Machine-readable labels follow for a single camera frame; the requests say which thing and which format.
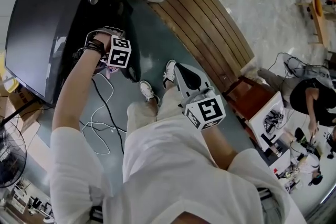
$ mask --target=white sleeve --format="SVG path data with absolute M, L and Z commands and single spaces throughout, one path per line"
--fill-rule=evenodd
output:
M 283 215 L 286 216 L 285 223 L 306 223 L 290 195 L 256 150 L 248 149 L 240 152 L 233 159 L 228 171 L 244 178 L 257 188 L 268 188 L 277 200 Z
M 111 196 L 103 167 L 85 137 L 60 127 L 51 134 L 51 204 L 57 223 L 86 222 L 92 206 Z

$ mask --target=wooden slat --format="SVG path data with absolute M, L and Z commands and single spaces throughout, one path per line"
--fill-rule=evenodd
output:
M 216 27 L 216 29 L 221 34 L 221 36 L 227 43 L 228 47 L 236 57 L 237 61 L 240 64 L 240 67 L 242 68 L 247 62 L 245 61 L 242 53 L 238 50 L 236 44 L 234 43 L 234 41 L 232 40 L 231 36 L 228 34 L 226 29 L 223 27 L 223 25 L 220 23 L 215 14 L 211 11 L 211 9 L 208 7 L 208 5 L 204 2 L 204 0 L 194 0 L 194 1 L 205 13 L 205 15 L 209 18 L 209 20 L 213 23 L 213 25 Z
M 218 10 L 220 11 L 220 13 L 224 16 L 224 18 L 227 20 L 227 22 L 231 25 L 233 31 L 236 33 L 237 37 L 239 38 L 240 42 L 243 44 L 246 52 L 248 53 L 248 55 L 250 56 L 250 58 L 252 59 L 254 57 L 254 54 L 249 46 L 249 44 L 247 43 L 245 37 L 242 35 L 242 32 L 239 30 L 238 26 L 236 25 L 236 23 L 233 21 L 233 19 L 231 18 L 231 16 L 229 15 L 229 13 L 227 13 L 226 9 L 223 7 L 223 5 L 220 3 L 219 0 L 211 0 L 214 5 L 218 8 Z
M 206 31 L 210 39 L 213 41 L 218 50 L 226 59 L 233 73 L 237 77 L 239 77 L 241 66 L 239 65 L 239 63 L 236 60 L 236 57 L 228 47 L 223 37 L 216 29 L 216 27 L 209 20 L 209 18 L 203 13 L 200 7 L 193 0 L 179 0 L 179 1 L 190 12 L 190 14 L 195 18 L 195 20 L 198 21 L 201 27 Z
M 224 92 L 228 89 L 219 76 L 216 74 L 211 65 L 206 61 L 200 51 L 195 47 L 193 42 L 187 37 L 184 31 L 177 25 L 177 23 L 170 17 L 170 15 L 159 5 L 159 4 L 150 4 L 152 9 L 161 17 L 161 19 L 166 23 L 166 25 L 174 31 L 176 36 L 181 40 L 185 47 L 190 51 L 190 53 L 195 57 L 198 63 L 202 66 L 204 71 L 216 84 L 220 92 Z
M 213 64 L 218 63 L 221 68 L 221 72 L 217 73 L 221 78 L 227 76 L 231 82 L 236 81 L 237 77 L 233 74 L 232 69 L 224 59 L 223 55 L 219 52 L 217 47 L 211 41 L 209 36 L 203 30 L 203 28 L 198 24 L 194 17 L 185 9 L 185 7 L 178 0 L 166 0 L 169 4 L 174 7 L 174 9 L 179 13 L 179 15 L 188 23 L 188 25 L 193 29 L 194 33 L 199 37 L 201 42 L 204 44 L 208 52 L 213 56 L 214 60 L 209 60 L 208 62 L 213 66 Z
M 220 21 L 221 25 L 225 28 L 227 31 L 228 35 L 234 42 L 234 44 L 237 46 L 237 49 L 241 53 L 242 57 L 244 58 L 245 63 L 248 63 L 251 61 L 251 57 L 246 51 L 246 48 L 242 44 L 242 42 L 239 40 L 237 34 L 233 31 L 232 26 L 228 23 L 226 18 L 221 14 L 219 9 L 215 6 L 215 4 L 211 0 L 203 0 L 206 5 L 209 7 L 209 9 L 215 14 L 215 16 L 218 18 Z
M 195 47 L 199 50 L 199 52 L 203 55 L 207 62 L 211 63 L 212 68 L 219 75 L 219 79 L 226 87 L 230 87 L 231 81 L 224 76 L 225 73 L 217 63 L 217 61 L 213 58 L 212 54 L 206 48 L 204 43 L 200 40 L 200 38 L 196 35 L 194 30 L 186 23 L 186 21 L 181 17 L 181 15 L 169 4 L 167 1 L 159 3 L 159 5 L 163 8 L 163 10 L 169 14 L 169 16 L 175 21 L 175 23 L 181 28 L 181 30 L 186 34 L 186 36 L 191 40 L 191 42 L 195 45 Z

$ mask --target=tiled floor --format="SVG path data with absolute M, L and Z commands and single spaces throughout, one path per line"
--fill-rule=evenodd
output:
M 276 60 L 279 52 L 290 53 L 304 62 L 322 64 L 325 49 L 322 46 L 312 46 L 308 42 L 315 41 L 314 24 L 306 10 L 295 5 L 298 0 L 220 0 L 233 17 L 248 43 L 256 59 L 253 66 L 269 68 Z M 331 46 L 336 48 L 335 27 L 328 22 Z M 281 55 L 271 71 L 284 75 L 284 64 Z M 302 127 L 308 132 L 309 119 L 295 112 L 289 118 L 285 128 L 294 132 Z M 336 182 L 336 164 L 326 159 L 321 161 L 324 174 L 321 186 L 304 187 L 293 193 L 293 198 L 305 214 L 315 206 Z

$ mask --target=shoe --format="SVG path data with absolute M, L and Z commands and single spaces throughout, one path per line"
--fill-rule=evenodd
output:
M 174 67 L 176 65 L 176 62 L 174 60 L 169 60 L 169 62 L 166 65 L 166 70 L 163 72 L 163 88 L 166 89 L 166 81 L 169 80 L 172 83 L 174 83 L 175 80 L 175 72 Z
M 143 94 L 143 96 L 146 97 L 147 101 L 149 101 L 152 98 L 156 99 L 156 103 L 158 104 L 160 101 L 160 98 L 154 94 L 152 86 L 145 80 L 140 81 L 139 83 L 140 91 Z

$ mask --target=white shirt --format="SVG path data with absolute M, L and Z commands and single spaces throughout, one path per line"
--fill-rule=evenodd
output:
M 183 212 L 209 223 L 263 223 L 256 187 L 269 188 L 281 212 L 305 223 L 255 150 L 239 153 L 228 171 L 216 167 L 200 131 L 183 115 L 136 130 L 125 142 L 124 185 L 112 197 L 85 138 L 61 127 L 51 136 L 51 203 L 57 223 L 85 223 L 102 201 L 104 223 L 171 223 Z

